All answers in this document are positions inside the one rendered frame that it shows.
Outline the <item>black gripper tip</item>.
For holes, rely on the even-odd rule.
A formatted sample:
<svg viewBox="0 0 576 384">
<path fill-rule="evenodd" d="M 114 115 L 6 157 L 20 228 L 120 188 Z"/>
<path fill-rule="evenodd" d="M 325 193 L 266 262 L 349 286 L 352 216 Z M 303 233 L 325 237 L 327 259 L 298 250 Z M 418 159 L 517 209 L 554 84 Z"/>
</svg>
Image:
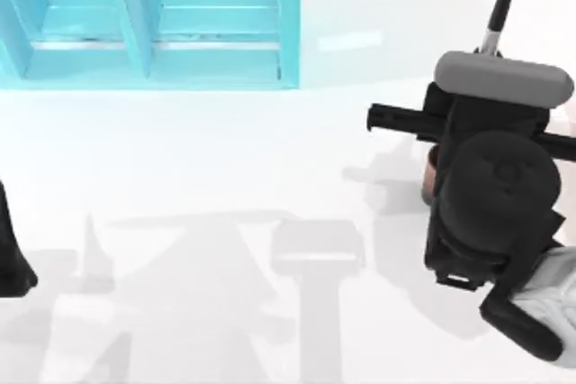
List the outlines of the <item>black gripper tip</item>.
<svg viewBox="0 0 576 384">
<path fill-rule="evenodd" d="M 0 181 L 0 299 L 24 297 L 38 284 L 38 276 L 15 237 L 4 184 Z"/>
</svg>

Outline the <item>black marker pen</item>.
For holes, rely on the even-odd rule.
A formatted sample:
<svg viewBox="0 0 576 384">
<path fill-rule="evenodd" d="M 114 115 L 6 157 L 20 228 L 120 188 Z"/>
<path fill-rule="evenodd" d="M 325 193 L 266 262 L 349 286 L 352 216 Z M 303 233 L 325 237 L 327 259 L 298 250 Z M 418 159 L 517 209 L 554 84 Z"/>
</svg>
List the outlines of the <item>black marker pen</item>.
<svg viewBox="0 0 576 384">
<path fill-rule="evenodd" d="M 496 0 L 492 8 L 487 29 L 482 39 L 481 45 L 475 53 L 490 56 L 499 55 L 500 36 L 503 32 L 509 14 L 512 0 Z"/>
</svg>

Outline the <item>pale grey rounded box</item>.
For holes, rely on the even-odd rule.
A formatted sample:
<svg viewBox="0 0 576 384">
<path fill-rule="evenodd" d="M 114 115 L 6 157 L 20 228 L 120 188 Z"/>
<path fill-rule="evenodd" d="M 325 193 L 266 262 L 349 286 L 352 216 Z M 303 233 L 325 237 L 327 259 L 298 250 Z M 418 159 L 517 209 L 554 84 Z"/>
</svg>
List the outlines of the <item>pale grey rounded box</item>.
<svg viewBox="0 0 576 384">
<path fill-rule="evenodd" d="M 434 81 L 447 93 L 544 109 L 566 103 L 575 89 L 559 67 L 463 51 L 437 61 Z"/>
</svg>

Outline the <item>light blue rack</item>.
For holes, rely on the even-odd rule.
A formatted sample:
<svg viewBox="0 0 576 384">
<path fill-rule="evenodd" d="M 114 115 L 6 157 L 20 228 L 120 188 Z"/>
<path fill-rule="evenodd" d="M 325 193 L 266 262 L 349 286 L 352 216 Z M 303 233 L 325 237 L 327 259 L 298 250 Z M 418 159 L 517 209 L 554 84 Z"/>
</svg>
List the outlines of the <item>light blue rack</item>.
<svg viewBox="0 0 576 384">
<path fill-rule="evenodd" d="M 0 0 L 0 89 L 293 89 L 301 0 Z"/>
</svg>

